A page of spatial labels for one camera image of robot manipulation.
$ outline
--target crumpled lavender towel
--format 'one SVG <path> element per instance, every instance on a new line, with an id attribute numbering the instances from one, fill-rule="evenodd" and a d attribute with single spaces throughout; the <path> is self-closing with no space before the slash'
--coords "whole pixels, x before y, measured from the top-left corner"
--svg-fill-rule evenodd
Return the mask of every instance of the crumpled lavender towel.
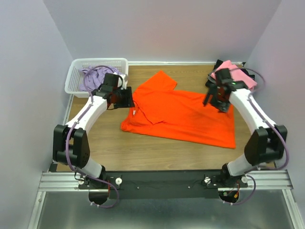
<path id="1" fill-rule="evenodd" d="M 121 74 L 118 69 L 115 67 L 109 66 L 115 73 Z M 89 66 L 89 68 L 83 68 L 80 70 L 80 72 L 84 73 L 84 75 L 94 67 Z M 113 73 L 109 68 L 105 67 L 99 67 L 97 69 L 94 69 L 89 73 L 89 75 L 85 79 L 85 84 L 88 87 L 88 89 L 92 92 L 94 89 L 97 89 L 105 79 L 106 73 Z M 80 90 L 83 92 L 86 92 L 86 88 L 83 84 L 80 84 Z"/>

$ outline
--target white wall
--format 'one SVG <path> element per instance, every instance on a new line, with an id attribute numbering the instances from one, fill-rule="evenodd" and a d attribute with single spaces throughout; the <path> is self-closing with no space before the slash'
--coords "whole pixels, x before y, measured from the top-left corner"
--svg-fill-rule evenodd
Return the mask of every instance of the white wall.
<path id="1" fill-rule="evenodd" d="M 245 61 L 280 0 L 44 0 L 73 58 Z"/>
<path id="2" fill-rule="evenodd" d="M 305 1 L 284 0 L 254 48 L 247 67 L 265 76 L 256 98 L 266 113 L 288 129 L 288 165 L 294 197 L 305 219 Z"/>
<path id="3" fill-rule="evenodd" d="M 0 7 L 0 228 L 27 228 L 61 123 L 71 55 L 41 0 Z"/>

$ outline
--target pink cloth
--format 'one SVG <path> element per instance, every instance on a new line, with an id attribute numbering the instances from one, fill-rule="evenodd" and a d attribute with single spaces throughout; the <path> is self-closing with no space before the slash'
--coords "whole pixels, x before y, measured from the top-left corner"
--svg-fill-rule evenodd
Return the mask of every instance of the pink cloth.
<path id="1" fill-rule="evenodd" d="M 217 68 L 217 70 L 223 68 L 235 69 L 238 67 L 235 64 L 232 64 L 231 61 L 225 61 Z M 215 79 L 215 73 L 212 73 L 211 76 Z M 247 76 L 242 70 L 235 70 L 231 72 L 231 76 L 234 81 L 244 81 L 244 83 L 248 86 L 250 90 L 254 89 L 254 87 L 257 85 L 257 82 Z"/>

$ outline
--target orange t-shirt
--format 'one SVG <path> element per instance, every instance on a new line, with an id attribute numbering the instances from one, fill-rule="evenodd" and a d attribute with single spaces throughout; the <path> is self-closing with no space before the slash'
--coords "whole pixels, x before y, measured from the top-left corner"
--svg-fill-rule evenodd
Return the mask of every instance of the orange t-shirt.
<path id="1" fill-rule="evenodd" d="M 231 106 L 221 113 L 208 104 L 204 94 L 174 90 L 177 82 L 160 71 L 133 93 L 121 129 L 136 134 L 165 137 L 212 146 L 235 148 Z"/>

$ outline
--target wooden table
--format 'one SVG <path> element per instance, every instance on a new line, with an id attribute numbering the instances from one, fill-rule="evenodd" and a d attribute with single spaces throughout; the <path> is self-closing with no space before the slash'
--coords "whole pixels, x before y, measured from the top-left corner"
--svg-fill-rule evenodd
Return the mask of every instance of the wooden table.
<path id="1" fill-rule="evenodd" d="M 177 90 L 206 93 L 207 74 L 212 65 L 130 66 L 128 85 L 134 91 L 159 70 L 177 81 Z M 74 97 L 70 119 L 87 99 Z M 107 170 L 220 169 L 224 163 L 244 153 L 250 131 L 234 110 L 236 149 L 207 146 L 160 137 L 138 135 L 120 130 L 129 109 L 106 111 L 89 132 L 91 156 Z M 59 165 L 57 171 L 67 171 Z"/>

